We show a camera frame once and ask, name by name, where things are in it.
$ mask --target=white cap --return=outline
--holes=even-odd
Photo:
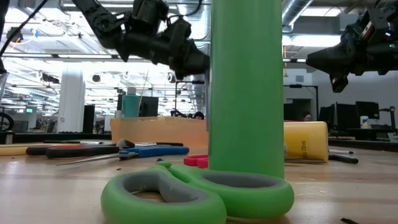
[[[127,94],[136,94],[136,93],[137,93],[136,87],[129,86],[129,87],[127,88]]]

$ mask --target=green cylinder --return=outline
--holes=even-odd
[[[284,177],[280,0],[215,0],[209,167]]]

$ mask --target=table surface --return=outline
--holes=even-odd
[[[341,218],[360,224],[398,223],[398,154],[350,150],[356,151],[359,164],[285,164],[286,179],[295,192],[293,208],[285,216],[275,220],[229,218],[227,223],[342,223]],[[163,158],[178,164],[183,157]],[[100,195],[108,180],[146,169],[156,159],[111,159],[57,167],[55,164],[65,161],[0,157],[1,223],[106,223]]]

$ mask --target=white column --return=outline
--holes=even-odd
[[[83,131],[85,79],[79,63],[67,63],[62,72],[57,131]]]

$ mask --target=green scissors handle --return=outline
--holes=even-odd
[[[131,192],[155,190],[168,203]],[[274,218],[288,212],[294,193],[288,182],[266,175],[162,166],[109,181],[101,205],[109,223],[221,224],[226,217]]]

